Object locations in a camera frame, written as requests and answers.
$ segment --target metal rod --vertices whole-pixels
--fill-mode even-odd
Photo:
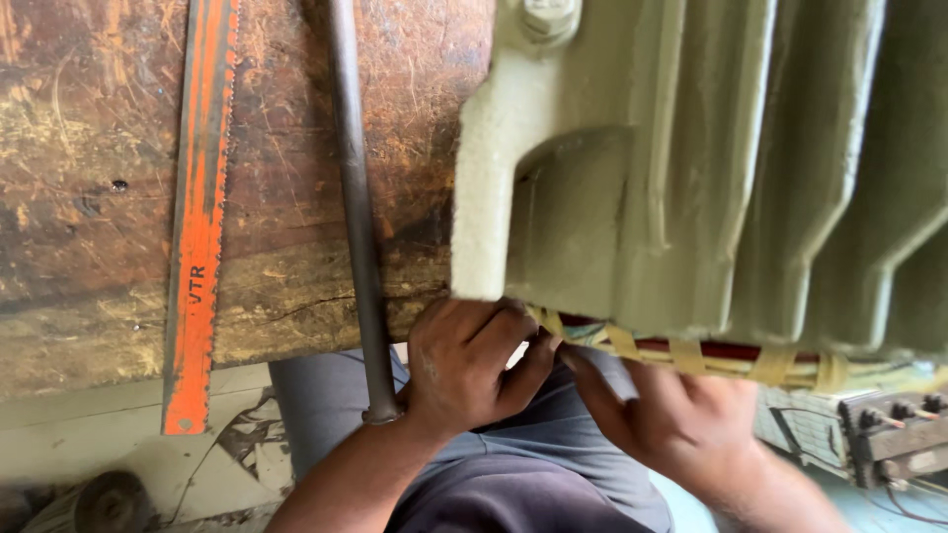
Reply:
[[[363,418],[384,424],[401,414],[395,401],[392,362],[383,318],[382,286],[372,228],[372,205],[365,174],[362,102],[359,93],[356,18],[352,0],[329,2],[333,116],[339,143],[339,173],[352,258],[355,307],[369,385],[369,411]]]

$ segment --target wooden workbench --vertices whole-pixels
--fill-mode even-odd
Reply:
[[[356,1],[397,339],[447,293],[458,111],[492,5]],[[0,398],[160,375],[187,10],[0,0]],[[325,0],[241,11],[217,367],[358,345]]]

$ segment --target hacksaw blade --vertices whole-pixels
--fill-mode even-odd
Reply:
[[[239,0],[191,0],[165,337],[163,434],[208,426]]]

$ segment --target hex bolt head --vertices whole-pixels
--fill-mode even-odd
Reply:
[[[570,29],[577,0],[523,0],[523,23],[542,39],[553,39]]]

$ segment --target concrete floor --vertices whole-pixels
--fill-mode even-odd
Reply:
[[[293,483],[269,384],[265,365],[215,371],[211,432],[186,437],[158,434],[157,381],[0,403],[0,487],[62,486],[129,469],[141,478],[168,531],[262,531]],[[884,491],[862,491],[812,467],[806,472],[857,531],[948,531],[897,514]],[[652,481],[679,531],[718,531],[690,494],[658,474]],[[898,497],[912,512],[948,520],[948,493],[910,488]]]

